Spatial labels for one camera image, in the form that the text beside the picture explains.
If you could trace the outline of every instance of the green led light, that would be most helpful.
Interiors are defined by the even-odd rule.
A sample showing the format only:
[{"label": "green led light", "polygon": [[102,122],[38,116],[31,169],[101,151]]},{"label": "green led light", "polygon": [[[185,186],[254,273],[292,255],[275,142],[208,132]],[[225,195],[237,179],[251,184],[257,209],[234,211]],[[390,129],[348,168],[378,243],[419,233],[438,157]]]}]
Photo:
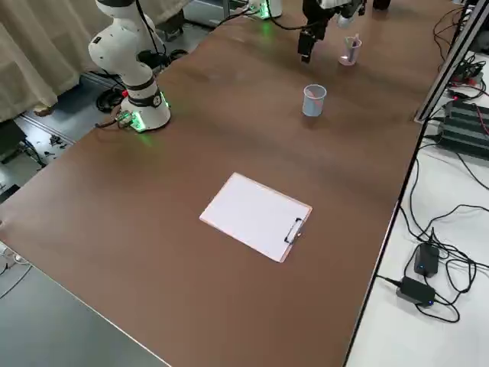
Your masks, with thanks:
[{"label": "green led light", "polygon": [[133,118],[132,118],[131,127],[137,132],[142,132],[143,130],[146,130],[146,125],[144,124],[143,119],[141,118],[139,112],[133,112],[132,115]]},{"label": "green led light", "polygon": [[160,93],[161,93],[161,100],[163,100],[163,102],[165,102],[165,105],[167,105],[167,107],[170,108],[170,104],[165,99],[165,96],[163,95],[163,92],[160,92]]},{"label": "green led light", "polygon": [[267,6],[267,2],[266,1],[263,1],[261,4],[260,4],[260,18],[269,18],[270,17],[270,12],[268,11],[268,6]]}]

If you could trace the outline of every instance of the floor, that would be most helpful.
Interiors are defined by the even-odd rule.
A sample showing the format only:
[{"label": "floor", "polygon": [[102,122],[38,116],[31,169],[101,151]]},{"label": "floor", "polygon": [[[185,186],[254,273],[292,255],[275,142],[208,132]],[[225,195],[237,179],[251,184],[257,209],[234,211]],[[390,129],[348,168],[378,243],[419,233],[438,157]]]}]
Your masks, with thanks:
[{"label": "floor", "polygon": [[[190,52],[208,33],[205,28],[186,24],[183,35],[167,44],[168,50],[182,48]],[[95,99],[112,84],[111,80],[84,75],[79,86],[59,98],[51,116],[39,118],[33,112],[26,112],[16,122],[41,157],[50,163],[94,128],[93,122],[103,119],[104,115],[95,107]],[[59,136],[62,144],[52,146],[52,135]],[[38,170],[34,160],[21,155],[7,164],[0,164],[0,184],[6,188],[12,184],[22,186]],[[27,265],[15,265],[0,276],[0,295],[27,269]],[[0,299],[0,310],[0,365],[165,365],[35,268]]]}]

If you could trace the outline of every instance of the clipboard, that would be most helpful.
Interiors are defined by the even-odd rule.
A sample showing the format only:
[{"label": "clipboard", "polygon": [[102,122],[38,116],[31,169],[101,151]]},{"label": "clipboard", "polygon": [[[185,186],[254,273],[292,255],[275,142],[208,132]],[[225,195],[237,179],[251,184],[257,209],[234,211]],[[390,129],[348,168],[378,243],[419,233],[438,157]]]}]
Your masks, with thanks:
[{"label": "clipboard", "polygon": [[262,255],[284,262],[313,208],[233,173],[200,220]]}]

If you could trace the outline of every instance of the electronic device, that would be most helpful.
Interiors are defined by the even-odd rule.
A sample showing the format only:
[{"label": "electronic device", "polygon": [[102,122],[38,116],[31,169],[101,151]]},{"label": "electronic device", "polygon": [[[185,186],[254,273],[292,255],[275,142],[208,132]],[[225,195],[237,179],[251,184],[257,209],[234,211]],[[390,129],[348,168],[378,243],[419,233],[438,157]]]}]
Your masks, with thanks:
[{"label": "electronic device", "polygon": [[153,70],[139,58],[157,48],[157,42],[163,45],[153,21],[143,13],[138,0],[96,0],[96,4],[114,21],[92,39],[89,52],[97,66],[118,74],[125,85],[127,96],[117,120],[137,132],[165,126],[170,121],[169,105]]},{"label": "electronic device", "polygon": [[435,303],[435,290],[427,284],[404,277],[397,288],[398,297],[422,307],[429,307]]},{"label": "electronic device", "polygon": [[414,272],[428,278],[438,273],[439,254],[435,246],[420,244],[414,257]]},{"label": "electronic device", "polygon": [[445,107],[445,118],[440,122],[438,134],[431,138],[441,148],[489,159],[486,128],[489,129],[489,109],[452,101]]}]

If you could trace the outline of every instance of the cable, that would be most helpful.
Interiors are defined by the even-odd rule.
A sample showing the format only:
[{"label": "cable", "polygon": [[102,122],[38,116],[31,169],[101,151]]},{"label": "cable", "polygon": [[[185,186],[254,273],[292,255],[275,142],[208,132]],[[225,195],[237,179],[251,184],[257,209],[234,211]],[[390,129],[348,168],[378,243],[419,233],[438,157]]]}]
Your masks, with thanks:
[{"label": "cable", "polygon": [[468,167],[468,165],[465,163],[465,161],[463,160],[463,158],[461,157],[461,155],[459,153],[457,153],[456,151],[454,151],[454,153],[457,155],[457,157],[460,160],[460,162],[462,162],[462,164],[465,166],[465,168],[467,169],[468,173],[472,176],[472,178],[475,180],[475,182],[477,182],[479,185],[481,185],[484,189],[489,190],[489,187],[487,185],[485,185],[481,180],[479,180],[474,175],[474,172],[472,172],[472,170]]},{"label": "cable", "polygon": [[113,86],[111,89],[107,89],[102,92],[100,96],[97,97],[96,106],[100,112],[110,113],[112,110],[120,105],[124,100],[122,91]]},{"label": "cable", "polygon": [[260,10],[257,10],[257,11],[254,11],[252,13],[247,13],[248,11],[250,11],[250,8],[247,6],[244,8],[243,11],[240,11],[239,13],[236,13],[236,14],[231,14],[229,15],[228,17],[222,19],[219,24],[217,24],[217,26],[219,27],[220,25],[223,25],[225,22],[227,21],[230,21],[232,19],[236,19],[236,18],[239,18],[241,17],[242,15],[255,15],[257,14]]},{"label": "cable", "polygon": [[7,270],[8,270],[8,263],[6,262],[6,263],[5,263],[5,267],[4,267],[4,269],[2,270],[2,272],[0,273],[0,275],[3,275],[3,273],[5,273]]},{"label": "cable", "polygon": [[400,281],[395,281],[394,279],[390,279],[390,278],[387,278],[387,277],[383,277],[382,275],[375,275],[377,278],[380,278],[380,279],[384,279],[385,281],[395,285],[396,287],[400,287],[401,283]]},{"label": "cable", "polygon": [[[156,52],[157,55],[166,56],[167,55],[167,46],[161,40],[161,38],[156,34],[156,32],[153,30],[153,28],[151,28],[151,26],[148,24],[147,19],[144,16],[144,11],[143,11],[143,8],[141,7],[141,3],[139,2],[139,0],[136,0],[136,7],[138,8],[139,15],[141,16],[142,21],[146,25],[147,31],[148,31],[148,33],[149,33],[149,35],[151,37],[151,42],[153,43],[154,52]],[[163,53],[161,53],[158,50],[158,47],[156,45],[156,41],[154,40],[154,36],[156,36],[158,38],[158,40],[160,41],[161,45],[163,46],[163,49],[164,49],[164,52]],[[162,69],[163,69],[163,65],[161,65],[161,63],[160,63],[160,72],[161,72]]]},{"label": "cable", "polygon": [[[418,149],[418,151],[420,151],[424,148],[430,147],[430,146],[438,145],[438,143],[439,143],[439,141],[437,141],[436,143],[423,145],[422,147],[420,147]],[[474,175],[474,173],[470,170],[468,165],[464,162],[464,160],[460,156],[460,154],[458,154],[456,152],[455,152],[455,154],[457,154],[460,161],[463,163],[465,168],[468,170],[469,174],[476,180],[476,182],[478,182],[484,189],[489,190],[489,187],[486,186],[484,183],[482,183]],[[414,249],[409,261],[406,263],[406,266],[404,267],[404,276],[406,276],[407,269],[408,269],[409,265],[411,264],[411,262],[414,258],[414,255],[416,254],[417,249],[422,244],[430,244],[431,246],[438,248],[440,250],[439,260],[441,260],[442,262],[445,261],[445,272],[447,274],[449,284],[452,287],[452,289],[455,290],[456,295],[455,295],[453,300],[447,300],[439,292],[435,291],[436,296],[438,298],[438,299],[435,299],[435,302],[437,304],[440,304],[442,306],[449,308],[452,312],[454,312],[455,318],[448,319],[448,318],[440,317],[440,316],[435,315],[435,314],[430,313],[430,312],[426,312],[426,310],[421,308],[419,305],[416,305],[416,309],[420,313],[422,313],[423,315],[425,315],[427,317],[431,317],[431,318],[434,318],[436,320],[441,320],[441,321],[444,321],[447,323],[457,323],[461,319],[461,315],[460,315],[460,312],[458,311],[457,307],[455,306],[455,303],[458,301],[460,296],[462,296],[463,294],[467,294],[471,290],[471,287],[475,281],[475,278],[476,278],[478,271],[481,269],[489,270],[489,265],[486,265],[486,264],[483,264],[480,262],[476,262],[476,261],[472,260],[467,254],[460,251],[455,245],[447,244],[447,243],[440,241],[439,238],[437,237],[436,233],[435,233],[435,229],[433,227],[433,224],[434,224],[434,222],[439,221],[440,219],[444,219],[444,218],[451,216],[452,214],[454,214],[455,212],[457,212],[461,208],[478,209],[478,210],[482,210],[486,213],[489,213],[489,209],[485,208],[483,206],[479,206],[479,205],[459,204],[454,209],[448,211],[447,213],[436,216],[433,219],[431,219],[428,222],[428,225],[426,226],[426,228],[423,229],[421,227],[421,225],[419,224],[419,222],[417,221],[417,219],[414,215],[414,212],[413,212],[413,193],[414,193],[414,190],[416,189],[416,185],[418,184],[418,180],[419,180],[419,160],[418,160],[418,158],[416,158],[416,160],[415,160],[415,165],[416,165],[416,171],[415,171],[413,186],[411,187],[411,191],[410,191],[409,197],[408,197],[408,207],[410,210],[410,216],[411,216],[414,224],[416,225],[416,227],[420,231],[419,235],[417,235],[413,231],[413,229],[411,228],[410,221],[408,219],[406,211],[404,210],[404,208],[402,206],[400,207],[400,211],[403,215],[404,220],[406,221],[406,226],[407,226],[407,230],[408,230],[409,234],[413,238],[415,238],[416,240],[420,241],[420,243],[416,246],[416,248]],[[455,284],[455,282],[453,281],[452,270],[450,268],[450,266],[453,264],[467,265],[468,283],[467,283],[466,287],[459,288]],[[423,277],[423,280],[424,280],[426,285],[429,285],[431,287],[431,285],[428,282],[427,277]]]},{"label": "cable", "polygon": [[27,154],[29,157],[33,158],[37,164],[40,165],[40,168],[45,168],[47,166],[47,164],[45,164],[42,160],[42,158],[40,157],[39,153],[37,153],[37,150],[36,148],[34,147],[34,145],[27,139],[24,139],[22,142],[21,142],[23,145],[24,145],[24,152],[25,154]]},{"label": "cable", "polygon": [[440,19],[439,21],[435,24],[433,27],[432,33],[433,33],[433,40],[435,41],[436,45],[438,46],[440,57],[442,58],[443,62],[445,62],[445,55],[443,55],[443,48],[442,45],[438,42],[438,38],[445,41],[449,46],[450,42],[447,41],[445,38],[441,37],[439,34],[442,33],[443,31],[449,29],[450,27],[453,27],[453,24],[450,25],[449,27],[441,30],[440,32],[436,31],[436,28],[442,23],[442,21],[445,19],[445,17],[451,13],[458,14],[458,12],[461,12],[463,10],[463,7],[452,9],[451,11],[446,12]]},{"label": "cable", "polygon": [[122,89],[125,89],[125,85],[122,84],[121,82],[119,82],[116,78],[116,76],[114,76],[114,74],[110,74],[107,70],[105,69],[102,69],[104,70],[104,73],[107,75],[108,78],[114,80]]},{"label": "cable", "polygon": [[139,12],[139,15],[141,16],[141,20],[146,25],[147,31],[150,34],[151,42],[153,42],[153,46],[154,46],[154,52],[156,52],[157,54],[159,54],[160,51],[158,51],[158,47],[157,47],[156,42],[154,41],[154,37],[153,37],[153,32],[154,32],[153,31],[153,28],[151,28],[150,25],[147,23],[147,19],[144,16],[144,11],[143,11],[143,8],[141,7],[141,3],[139,2],[139,0],[136,0],[136,7],[138,8],[138,12]]},{"label": "cable", "polygon": [[486,135],[489,135],[489,130],[487,130],[486,124],[484,124],[484,119],[482,118],[481,110],[479,109],[479,106],[477,106],[475,103],[473,103],[475,106],[475,109],[477,110],[477,115],[479,116],[479,120],[481,121],[481,126],[484,129]]},{"label": "cable", "polygon": [[24,279],[26,277],[26,275],[29,273],[29,271],[31,271],[32,269],[32,265],[29,265],[29,268],[25,271],[25,273],[23,273],[23,275],[8,289],[6,290],[2,295],[0,295],[0,300],[5,297],[7,294],[9,294],[11,292],[12,289],[14,289],[17,284],[19,284],[22,279]]},{"label": "cable", "polygon": [[276,26],[278,26],[279,28],[284,29],[285,31],[297,31],[297,30],[312,28],[312,27],[315,27],[316,25],[323,24],[325,22],[325,21],[315,21],[314,23],[306,24],[306,25],[300,25],[298,27],[287,27],[285,25],[280,24],[278,21],[276,21],[275,20],[275,17],[272,17],[272,11],[270,9],[270,0],[265,0],[265,1],[267,3],[267,10],[268,10],[268,14],[270,15],[270,20]]}]

